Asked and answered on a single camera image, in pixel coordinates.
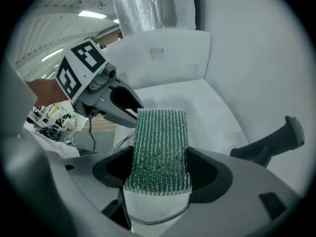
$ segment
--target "ceiling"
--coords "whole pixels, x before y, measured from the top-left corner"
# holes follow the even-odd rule
[[[83,10],[107,15],[97,19],[78,17]],[[24,80],[47,78],[63,57],[58,53],[45,62],[41,59],[60,48],[110,33],[119,28],[113,0],[37,0],[16,27],[7,54]]]

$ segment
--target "white wall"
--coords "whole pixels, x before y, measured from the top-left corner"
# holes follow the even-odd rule
[[[248,141],[280,128],[286,115],[301,122],[305,146],[274,157],[268,169],[303,194],[316,151],[316,62],[306,32],[283,0],[200,0],[200,7],[197,28],[212,37],[205,79]]]

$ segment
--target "robotic arm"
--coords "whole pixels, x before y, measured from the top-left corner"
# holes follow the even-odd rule
[[[113,123],[136,127],[137,118],[128,109],[136,113],[141,100],[117,78],[116,67],[92,40],[65,51],[56,79],[76,113],[90,119],[102,114]]]

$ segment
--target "wooden panel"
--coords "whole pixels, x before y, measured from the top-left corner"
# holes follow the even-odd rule
[[[89,130],[89,120],[84,123],[83,131]],[[105,120],[101,115],[97,115],[91,121],[91,127],[93,132],[97,131],[116,131],[117,125]]]

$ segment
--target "white machine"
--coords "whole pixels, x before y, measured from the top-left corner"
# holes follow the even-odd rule
[[[2,127],[6,137],[2,138],[1,163],[15,192],[59,235],[132,235],[122,187],[131,172],[133,147],[65,160],[43,152],[19,127],[32,105],[30,92],[8,66],[5,75],[7,82],[15,81],[18,89],[25,90],[24,99],[30,103],[21,108],[21,120],[10,127],[11,132],[5,122]],[[57,80],[78,113],[90,118],[102,113],[113,122],[135,126],[136,117],[126,109],[137,111],[141,101],[116,78],[115,68],[92,41],[66,51]],[[271,231],[299,201],[265,168],[271,157],[304,144],[299,121],[291,117],[285,120],[278,131],[233,149],[231,156],[187,148],[193,187],[189,204],[175,215],[150,224],[182,215],[162,236],[205,236],[219,231],[233,236],[236,229],[225,226],[234,224],[239,225],[239,236]],[[16,164],[21,157],[23,164]]]

